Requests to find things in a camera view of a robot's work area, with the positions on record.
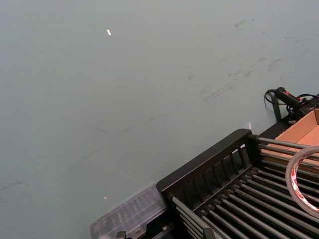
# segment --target gray wall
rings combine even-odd
[[[318,93],[318,8],[2,0],[1,238],[86,239],[92,220],[230,132],[271,126],[266,89]]]

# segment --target clear plastic container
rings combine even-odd
[[[95,220],[90,226],[91,239],[114,239],[119,231],[137,239],[146,232],[147,223],[165,210],[156,185],[152,184]]]

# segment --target black cable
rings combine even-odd
[[[265,92],[265,95],[264,95],[264,103],[266,105],[266,101],[267,100],[269,103],[272,103],[273,105],[286,105],[285,103],[276,103],[276,102],[273,102],[271,101],[267,95],[270,95],[270,93],[275,93],[276,92],[276,89],[269,89],[268,91]]]
[[[286,110],[288,112],[288,116],[291,119],[294,118],[295,111],[299,110],[304,105],[310,103],[311,100],[306,99],[306,97],[312,97],[319,102],[319,96],[311,95],[311,94],[301,94],[301,95],[297,96],[297,98],[300,99],[301,97],[303,97],[303,99],[299,102],[299,104],[297,104],[294,108],[292,108],[290,105],[288,105],[286,103],[273,102],[271,99],[268,98],[268,96],[270,96],[270,94],[274,94],[276,92],[276,90],[277,89],[269,89],[265,92],[265,95],[264,95],[265,106],[267,107],[266,101],[268,101],[269,103],[272,103],[273,105],[286,105]]]

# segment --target cardboard box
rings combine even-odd
[[[306,116],[304,116],[301,120],[291,126],[288,130],[280,134],[276,140],[286,141],[291,143],[305,144],[305,145],[319,145],[319,109],[315,109]],[[269,144],[269,146],[287,149],[290,151],[299,151],[299,149],[289,148],[285,146],[279,146],[274,144]],[[275,154],[278,156],[283,156],[286,158],[291,158],[292,156],[270,152],[264,150],[264,152]],[[305,159],[305,163],[319,165],[318,161]]]

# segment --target clear tape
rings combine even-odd
[[[297,170],[300,166],[301,162],[307,158],[308,156],[318,153],[319,146],[311,146],[304,148],[297,152],[289,161],[287,168],[286,168],[286,185],[288,187],[288,191],[294,201],[307,213],[310,215],[319,218],[319,208],[312,205],[308,200],[302,195],[299,190],[297,184]]]

